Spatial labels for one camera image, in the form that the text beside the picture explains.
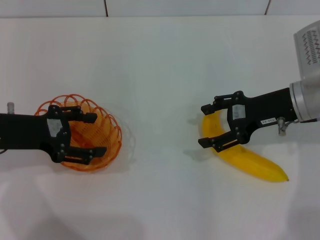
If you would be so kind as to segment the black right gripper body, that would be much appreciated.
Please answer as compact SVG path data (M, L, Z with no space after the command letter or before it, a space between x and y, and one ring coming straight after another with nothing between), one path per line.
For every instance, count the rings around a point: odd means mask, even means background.
M247 144L253 132L276 125L279 118L286 122L298 119L291 100L289 88L256 97L246 97L242 91L235 92L227 101L227 145Z

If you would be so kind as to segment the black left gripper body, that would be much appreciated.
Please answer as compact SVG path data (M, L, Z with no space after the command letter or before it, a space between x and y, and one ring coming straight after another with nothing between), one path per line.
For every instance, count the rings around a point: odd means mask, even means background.
M41 150L61 163L71 146L71 130L63 109L50 105L43 115L0 115L1 150Z

